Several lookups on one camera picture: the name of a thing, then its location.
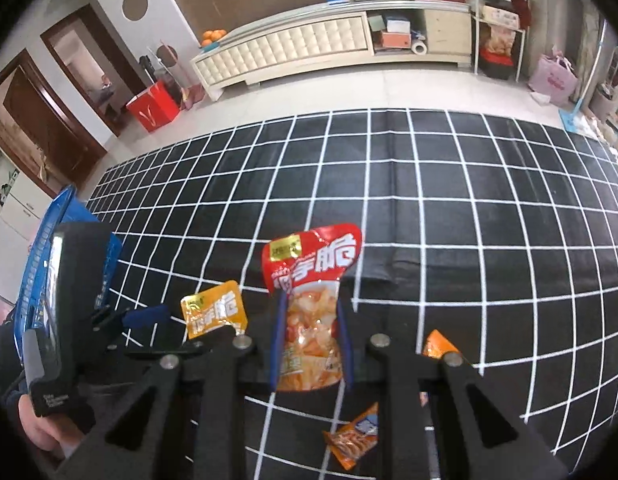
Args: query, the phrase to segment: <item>pink plastic bag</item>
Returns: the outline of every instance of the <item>pink plastic bag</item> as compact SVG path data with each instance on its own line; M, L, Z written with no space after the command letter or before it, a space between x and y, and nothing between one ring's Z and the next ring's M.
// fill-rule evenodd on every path
M578 78L571 71L571 64L560 54L542 56L529 79L531 90L548 95L551 103L558 106L567 103L577 84Z

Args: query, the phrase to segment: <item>blue tray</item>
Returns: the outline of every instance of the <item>blue tray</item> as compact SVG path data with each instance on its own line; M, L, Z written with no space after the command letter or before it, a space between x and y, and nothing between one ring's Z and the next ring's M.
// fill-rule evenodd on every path
M64 222L98 222L99 220L75 197L74 186L65 187L51 202L40 222L36 240L33 243L16 301L13 335L16 349L22 361L22 336L29 328L48 328L44 325L44 295L46 273L51 239L55 227ZM106 299L113 273L122 250L120 240L111 235L106 250L106 261L102 276L102 291L96 298L94 308L101 308Z

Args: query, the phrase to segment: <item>metal bolt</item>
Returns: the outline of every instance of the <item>metal bolt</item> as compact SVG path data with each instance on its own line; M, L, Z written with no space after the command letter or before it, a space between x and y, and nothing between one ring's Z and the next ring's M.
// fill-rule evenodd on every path
M458 352L447 352L442 359L444 359L444 362L451 368L457 368L462 364L462 356L458 354Z
M238 350L246 350L253 343L253 339L251 339L246 334L240 334L233 338L233 346L235 346Z
M376 348L387 348L391 344L391 338L386 334L373 334L371 344Z
M180 359L178 359L177 355L166 354L160 359L160 366L165 370L173 370L173 368L178 366L179 362Z

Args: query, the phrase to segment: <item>mop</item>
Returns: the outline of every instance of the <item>mop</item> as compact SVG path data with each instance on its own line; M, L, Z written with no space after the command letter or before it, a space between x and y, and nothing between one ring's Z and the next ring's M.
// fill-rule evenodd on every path
M598 67L598 62L600 61L600 54L602 53L602 43L604 42L604 35L606 34L606 20L602 22L602 34L600 34L600 41L598 42L598 52L596 53L596 58L594 59L593 66L591 67L591 74L589 74L588 80L585 84L585 87L580 94L580 99L576 103L576 107L573 108L572 112L566 112L564 110L558 110L560 114L560 118L562 119L562 125L564 126L564 130L571 134L576 134L580 132L580 129L575 123L575 118L577 114L580 112L580 108L582 107L582 102L585 99L585 95L588 92L589 87L593 81L593 76L596 73L596 68Z

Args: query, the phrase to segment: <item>grid pattern tablecloth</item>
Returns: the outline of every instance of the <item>grid pattern tablecloth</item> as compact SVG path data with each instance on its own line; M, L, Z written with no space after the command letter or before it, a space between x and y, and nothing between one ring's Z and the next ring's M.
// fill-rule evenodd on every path
M124 240L112 304L172 311L127 345L179 344L180 299L225 280L257 315L266 242L354 222L364 247L344 286L358 313L381 330L402 309L417 350L441 330L569 468L618 410L618 163L597 140L479 114L326 112L129 160L87 205ZM373 452L345 473L320 434L377 397L247 397L249 474L379 476Z

